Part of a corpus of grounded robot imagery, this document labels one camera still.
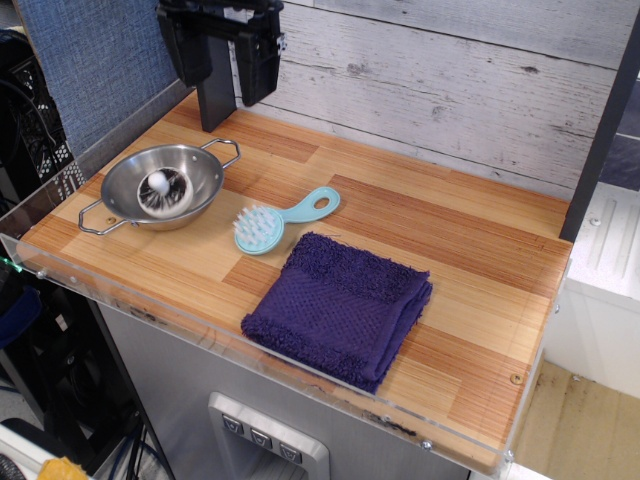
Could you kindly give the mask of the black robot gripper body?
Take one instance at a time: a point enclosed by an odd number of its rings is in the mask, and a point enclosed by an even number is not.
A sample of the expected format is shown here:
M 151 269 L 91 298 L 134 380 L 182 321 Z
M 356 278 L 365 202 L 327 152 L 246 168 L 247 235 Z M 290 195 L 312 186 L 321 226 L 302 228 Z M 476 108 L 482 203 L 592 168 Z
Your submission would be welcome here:
M 281 33 L 282 1 L 160 1 L 158 18 L 173 30 L 233 40 L 241 35 L 275 39 Z M 225 11 L 251 12 L 248 20 L 227 17 Z

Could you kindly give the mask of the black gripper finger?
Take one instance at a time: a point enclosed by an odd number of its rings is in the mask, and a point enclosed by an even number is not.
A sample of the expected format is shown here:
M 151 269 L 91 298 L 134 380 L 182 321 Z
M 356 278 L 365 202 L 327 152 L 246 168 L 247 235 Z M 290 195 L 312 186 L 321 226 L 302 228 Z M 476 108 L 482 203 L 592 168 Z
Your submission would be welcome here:
M 278 20 L 248 26 L 252 30 L 241 31 L 234 44 L 242 102 L 250 107 L 276 90 L 286 41 Z
M 212 71 L 206 36 L 169 12 L 158 12 L 157 19 L 179 79 L 188 87 L 204 81 Z

